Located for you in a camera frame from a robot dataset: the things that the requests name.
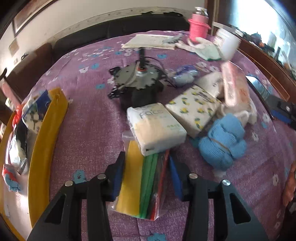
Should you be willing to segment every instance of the picture frame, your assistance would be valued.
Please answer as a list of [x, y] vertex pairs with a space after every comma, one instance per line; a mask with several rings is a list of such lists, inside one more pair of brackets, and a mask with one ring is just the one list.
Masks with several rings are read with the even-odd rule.
[[57, 0], [30, 0], [12, 20], [12, 28], [15, 37], [32, 19], [56, 1]]

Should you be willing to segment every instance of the black cable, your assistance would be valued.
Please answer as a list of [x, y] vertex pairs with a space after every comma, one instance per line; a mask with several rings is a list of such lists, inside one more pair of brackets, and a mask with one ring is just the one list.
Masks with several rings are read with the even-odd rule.
[[173, 85], [168, 79], [169, 79], [169, 76], [167, 75], [167, 73], [166, 73], [166, 71], [165, 71], [165, 68], [164, 68], [164, 66], [163, 66], [163, 64], [162, 64], [162, 62], [160, 62], [158, 59], [156, 59], [156, 58], [153, 58], [153, 57], [149, 57], [149, 56], [145, 56], [145, 58], [151, 58], [151, 59], [154, 59], [154, 60], [156, 60], [159, 64], [160, 64], [160, 66], [161, 66], [161, 68], [162, 68], [162, 70], [163, 70], [163, 72], [164, 72], [164, 74], [165, 74], [165, 76], [166, 76], [166, 82], [169, 82], [169, 84], [172, 86], [172, 87], [174, 87], [174, 88], [177, 88], [175, 85]]

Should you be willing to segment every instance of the yellow strip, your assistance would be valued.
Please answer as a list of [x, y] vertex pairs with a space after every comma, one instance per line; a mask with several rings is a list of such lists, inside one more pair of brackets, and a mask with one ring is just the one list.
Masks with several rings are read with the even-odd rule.
[[[5, 163], [5, 153], [6, 153], [6, 146], [8, 143], [8, 138], [10, 133], [12, 132], [12, 120], [13, 117], [15, 115], [15, 112], [12, 114], [12, 116], [10, 117], [8, 124], [6, 126], [4, 135], [3, 135], [3, 139], [0, 143], [0, 167], [1, 167], [1, 172], [2, 172], [2, 167]], [[25, 239], [20, 235], [20, 233], [15, 229], [15, 227], [13, 226], [13, 224], [10, 222], [10, 220], [8, 219], [8, 217], [6, 217], [5, 215], [5, 211], [4, 211], [4, 191], [2, 190], [2, 188], [5, 186], [4, 184], [4, 180], [2, 177], [0, 177], [0, 213], [5, 221], [5, 223], [7, 224], [7, 226], [10, 228], [11, 232], [15, 235], [15, 237], [17, 237], [17, 239], [19, 241], [25, 241]]]
[[139, 150], [136, 141], [130, 141], [121, 190], [118, 197], [116, 210], [131, 216], [138, 216], [140, 213], [140, 192], [143, 155]]
[[52, 156], [67, 111], [68, 101], [60, 88], [49, 91], [53, 97], [37, 135], [28, 180], [29, 213], [32, 227], [49, 204]]

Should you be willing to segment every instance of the pink thermos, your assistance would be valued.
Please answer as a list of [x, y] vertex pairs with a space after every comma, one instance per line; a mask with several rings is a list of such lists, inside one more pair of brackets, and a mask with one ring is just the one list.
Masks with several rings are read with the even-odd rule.
[[192, 18], [188, 20], [190, 23], [189, 38], [196, 42], [197, 37], [207, 38], [207, 32], [211, 28], [207, 10], [203, 7], [195, 7]]

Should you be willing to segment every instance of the floral tablecloth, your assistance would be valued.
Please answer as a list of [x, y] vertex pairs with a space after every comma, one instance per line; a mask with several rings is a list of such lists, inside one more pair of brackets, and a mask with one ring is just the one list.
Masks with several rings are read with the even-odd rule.
[[[152, 34], [176, 35], [171, 31], [150, 31]], [[135, 34], [97, 42], [64, 55], [37, 82], [31, 93], [61, 87], [69, 99], [69, 107], [60, 128], [54, 151], [51, 178], [51, 199], [67, 180], [91, 179], [103, 172], [108, 164], [116, 161], [123, 150], [121, 134], [128, 130], [126, 114], [120, 109], [118, 99], [108, 99], [113, 79], [108, 70], [126, 66], [138, 59], [138, 49], [122, 49]], [[221, 61], [207, 62], [196, 54], [182, 49], [165, 50], [146, 48], [146, 56], [159, 59], [169, 71], [185, 64], [194, 64], [201, 76], [220, 71]], [[252, 74], [264, 84], [270, 93], [273, 87], [258, 68], [237, 51], [232, 59], [245, 74]], [[165, 87], [159, 94], [159, 102], [165, 104], [189, 86], [181, 89]], [[214, 181], [228, 179], [252, 208], [263, 224], [269, 238], [275, 239], [281, 228], [284, 207], [281, 195], [290, 164], [295, 160], [295, 131], [280, 121], [271, 121], [258, 97], [250, 89], [250, 96], [258, 110], [258, 120], [245, 127], [247, 151], [226, 172], [214, 171], [194, 148], [190, 139], [174, 150], [179, 161], [185, 162], [191, 171]], [[86, 208], [83, 203], [82, 239], [86, 240]], [[181, 240], [188, 203], [174, 196], [171, 181], [168, 182], [163, 216], [156, 221], [132, 218], [119, 213], [109, 215], [114, 240]], [[213, 238], [213, 214], [210, 215], [209, 237]]]

